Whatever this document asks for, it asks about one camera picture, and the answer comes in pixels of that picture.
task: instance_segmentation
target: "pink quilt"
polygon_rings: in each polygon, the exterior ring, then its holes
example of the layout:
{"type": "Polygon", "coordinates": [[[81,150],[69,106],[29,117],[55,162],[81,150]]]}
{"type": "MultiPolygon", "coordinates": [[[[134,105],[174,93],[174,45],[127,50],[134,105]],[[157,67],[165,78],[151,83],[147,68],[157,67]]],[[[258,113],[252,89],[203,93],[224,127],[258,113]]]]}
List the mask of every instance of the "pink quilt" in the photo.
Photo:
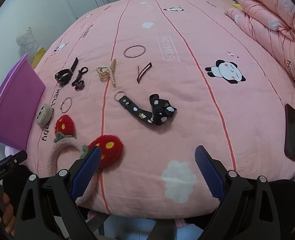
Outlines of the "pink quilt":
{"type": "Polygon", "coordinates": [[[295,80],[295,5],[291,0],[237,0],[226,14],[295,80]]]}
{"type": "MultiPolygon", "coordinates": [[[[204,145],[226,169],[269,181],[290,179],[295,162],[284,155],[284,105],[295,108],[295,82],[277,61],[224,12],[231,0],[122,0],[78,19],[50,47],[38,67],[46,84],[40,106],[49,103],[54,117],[43,129],[32,125],[27,166],[49,175],[56,120],[62,101],[73,98],[67,114],[79,141],[89,145],[103,134],[117,135],[124,144],[122,160],[95,174],[78,204],[92,210],[131,217],[174,219],[214,211],[213,198],[194,159],[204,145]],[[146,53],[126,58],[123,52],[143,45],[146,53]],[[71,82],[60,87],[54,75],[70,68],[85,88],[71,82]],[[96,67],[116,58],[116,88],[101,82],[96,67]],[[153,67],[137,83],[139,65],[153,67]],[[125,91],[139,107],[151,110],[157,93],[177,108],[162,126],[139,121],[114,100],[125,91]]],[[[141,49],[129,50],[129,55],[141,49]]],[[[80,157],[64,150],[58,170],[80,157]]]]}

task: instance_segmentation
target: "black floral strap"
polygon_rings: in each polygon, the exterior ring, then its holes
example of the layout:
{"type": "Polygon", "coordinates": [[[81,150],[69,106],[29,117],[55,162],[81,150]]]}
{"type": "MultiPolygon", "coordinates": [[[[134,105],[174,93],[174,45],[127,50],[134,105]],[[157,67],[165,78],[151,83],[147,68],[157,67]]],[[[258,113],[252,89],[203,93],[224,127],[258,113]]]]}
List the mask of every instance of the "black floral strap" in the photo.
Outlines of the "black floral strap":
{"type": "Polygon", "coordinates": [[[160,99],[158,94],[150,96],[152,113],[139,108],[127,96],[121,97],[119,102],[121,106],[123,106],[131,114],[138,117],[140,120],[154,125],[162,125],[168,117],[173,117],[177,111],[176,108],[169,104],[168,100],[160,99]]]}

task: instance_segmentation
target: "purple plastic bin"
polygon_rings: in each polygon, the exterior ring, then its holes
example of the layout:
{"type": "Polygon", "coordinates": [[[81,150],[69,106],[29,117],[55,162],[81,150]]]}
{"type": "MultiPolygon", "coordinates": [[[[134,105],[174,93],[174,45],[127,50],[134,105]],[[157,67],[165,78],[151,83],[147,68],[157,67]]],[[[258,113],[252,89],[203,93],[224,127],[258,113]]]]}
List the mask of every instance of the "purple plastic bin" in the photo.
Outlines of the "purple plastic bin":
{"type": "Polygon", "coordinates": [[[26,150],[45,85],[24,55],[0,86],[0,143],[26,150]]]}

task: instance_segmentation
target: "folded pink blanket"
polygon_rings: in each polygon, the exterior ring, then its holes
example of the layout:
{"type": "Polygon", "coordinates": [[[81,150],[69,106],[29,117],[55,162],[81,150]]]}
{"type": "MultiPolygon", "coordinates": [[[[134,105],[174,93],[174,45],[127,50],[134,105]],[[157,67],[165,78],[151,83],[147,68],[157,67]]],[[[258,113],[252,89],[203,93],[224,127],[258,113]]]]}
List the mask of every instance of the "folded pink blanket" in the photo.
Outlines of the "folded pink blanket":
{"type": "Polygon", "coordinates": [[[265,48],[295,80],[295,5],[291,0],[237,0],[225,14],[265,48]]]}

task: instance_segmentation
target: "silver bolt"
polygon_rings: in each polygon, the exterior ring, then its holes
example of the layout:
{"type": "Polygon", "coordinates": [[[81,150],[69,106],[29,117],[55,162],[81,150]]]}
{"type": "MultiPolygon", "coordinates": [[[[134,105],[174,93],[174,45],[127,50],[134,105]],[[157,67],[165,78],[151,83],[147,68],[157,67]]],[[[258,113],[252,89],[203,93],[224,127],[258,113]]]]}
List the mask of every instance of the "silver bolt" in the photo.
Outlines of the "silver bolt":
{"type": "Polygon", "coordinates": [[[235,171],[229,171],[228,175],[232,178],[235,178],[237,176],[237,173],[235,171]]]}
{"type": "Polygon", "coordinates": [[[32,175],[29,177],[29,180],[34,181],[36,178],[37,178],[37,176],[36,176],[35,174],[32,174],[32,175]]]}
{"type": "Polygon", "coordinates": [[[60,175],[61,177],[64,177],[65,175],[67,175],[67,173],[68,173],[67,170],[60,170],[60,171],[59,171],[59,175],[60,175]]]}
{"type": "Polygon", "coordinates": [[[266,179],[264,176],[260,176],[260,181],[261,181],[261,182],[266,182],[267,179],[266,179]]]}

